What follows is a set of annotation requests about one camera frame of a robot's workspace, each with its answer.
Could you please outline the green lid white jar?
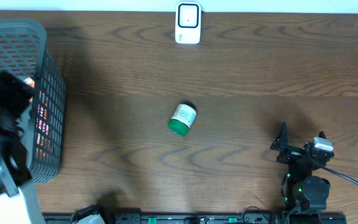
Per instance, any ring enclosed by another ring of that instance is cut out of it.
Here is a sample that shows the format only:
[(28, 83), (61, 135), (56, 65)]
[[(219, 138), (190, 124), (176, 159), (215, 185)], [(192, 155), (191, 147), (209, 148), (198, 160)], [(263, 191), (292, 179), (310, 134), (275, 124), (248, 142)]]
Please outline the green lid white jar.
[(168, 122), (168, 128), (176, 134), (186, 136), (197, 116), (195, 108), (188, 103), (177, 106)]

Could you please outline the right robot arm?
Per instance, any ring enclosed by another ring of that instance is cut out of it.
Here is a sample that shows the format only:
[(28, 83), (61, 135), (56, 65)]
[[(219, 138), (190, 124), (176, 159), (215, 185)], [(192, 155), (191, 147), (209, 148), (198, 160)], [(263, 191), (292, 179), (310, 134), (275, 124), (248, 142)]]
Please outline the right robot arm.
[(303, 147), (292, 146), (283, 123), (270, 149), (279, 152), (277, 162), (288, 166), (281, 186), (286, 209), (273, 213), (270, 223), (322, 223), (321, 212), (327, 208), (331, 184), (313, 171), (334, 157), (332, 142), (321, 131)]

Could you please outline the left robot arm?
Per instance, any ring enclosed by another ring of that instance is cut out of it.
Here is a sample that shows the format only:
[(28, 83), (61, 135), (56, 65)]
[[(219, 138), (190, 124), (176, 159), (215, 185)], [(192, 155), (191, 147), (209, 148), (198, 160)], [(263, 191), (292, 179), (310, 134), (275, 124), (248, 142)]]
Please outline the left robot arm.
[(28, 84), (0, 72), (0, 223), (113, 223), (98, 205), (72, 215), (42, 214), (17, 124), (33, 95)]

